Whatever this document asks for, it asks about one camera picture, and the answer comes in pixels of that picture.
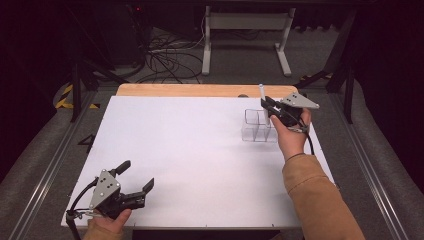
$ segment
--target black curtain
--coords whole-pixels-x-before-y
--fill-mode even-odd
[[[424,192],[424,4],[384,1],[361,12],[369,46],[355,66],[367,107],[405,169]]]
[[[68,81],[56,8],[44,1],[0,3],[0,181],[56,113],[53,98]]]

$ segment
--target dark background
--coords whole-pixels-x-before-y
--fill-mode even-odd
[[[63,6],[16,0],[0,4],[2,180],[28,143],[56,113],[53,97],[69,81],[73,61],[66,46],[69,39],[64,37],[69,33],[70,22],[65,19]],[[424,103],[421,97],[424,85],[422,9],[423,4],[418,1],[383,1],[378,8],[360,10],[350,41],[366,36],[365,40],[362,38],[366,49],[360,52],[354,65],[355,77],[379,128],[412,179],[424,191],[420,154],[424,143],[421,126],[424,120],[421,114]],[[345,11],[342,8],[299,8],[293,28],[300,27],[302,31],[306,27],[328,28],[331,24],[339,27]],[[86,22],[93,23],[89,13]],[[191,23],[189,29],[180,28],[181,24],[175,20],[179,19],[179,14],[180,21]],[[189,37],[198,36],[198,9],[184,7],[174,11],[173,16],[170,19],[175,20],[174,26],[154,18],[150,23]],[[95,22],[91,26],[96,30]],[[81,40],[82,46],[87,45],[85,41]],[[105,46],[104,39],[96,41],[99,46]],[[106,48],[102,51],[110,60]]]

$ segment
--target white table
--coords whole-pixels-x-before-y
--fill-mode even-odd
[[[131,160],[116,178],[122,193],[139,192],[155,178],[146,207],[126,224],[133,229],[299,227],[277,143],[241,139],[245,109],[260,109],[259,98],[112,97],[70,204],[102,169]],[[310,135],[333,181],[313,126]],[[88,207],[91,196],[77,208]],[[86,227],[86,220],[76,219],[77,227]]]

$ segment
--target metal stand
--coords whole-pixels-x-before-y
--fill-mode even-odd
[[[211,62],[211,29],[267,29],[283,30],[281,41],[275,44],[284,76],[291,76],[291,70],[284,54],[284,47],[293,22],[295,9],[288,13],[256,14],[256,13],[215,13],[210,6],[205,12],[205,48],[203,51],[202,74],[208,75]]]

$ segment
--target gray carpet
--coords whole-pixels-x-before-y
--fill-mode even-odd
[[[300,76],[312,75],[322,69],[337,32],[308,30],[299,33],[292,30],[286,46],[286,55],[293,72],[290,78],[283,76],[273,49],[274,39],[278,37],[278,33],[268,32],[261,33],[254,41],[246,41],[232,34],[217,35],[212,40],[210,75],[199,76],[199,81],[213,84],[295,84]],[[188,52],[201,57],[202,47],[198,46]],[[181,57],[179,60],[194,71],[201,69],[201,64],[193,58]],[[135,82],[151,72],[145,67],[129,80]],[[161,81],[162,78],[156,79],[156,83]],[[195,83],[196,80],[189,79],[185,82]],[[327,80],[320,80],[302,91],[321,106],[319,110],[313,111],[313,122],[333,177],[366,238],[393,239],[382,210],[376,203],[358,163],[354,145],[344,127],[344,120],[339,117],[331,96],[323,88],[326,82]],[[99,103],[100,108],[88,109],[82,116],[81,123],[65,151],[60,169],[57,175],[53,176],[54,181],[48,186],[39,209],[33,210],[35,218],[29,222],[27,232],[21,239],[72,239],[70,230],[61,227],[60,222],[69,202],[67,195],[75,185],[87,157],[87,146],[78,145],[78,142],[90,134],[96,134],[110,96],[116,93],[117,87],[114,82],[101,82],[92,100],[92,103]],[[58,109],[57,114],[34,138],[0,185],[0,205],[3,206],[0,210],[0,239],[8,239],[12,233],[55,155],[70,125],[71,115],[71,109]],[[409,239],[424,239],[424,197],[375,125],[366,109],[359,85],[355,85],[352,117],[358,138],[385,187],[407,236]],[[283,231],[283,234],[287,239],[299,239],[302,236],[299,230]],[[125,231],[125,239],[132,239],[132,232],[128,229]]]

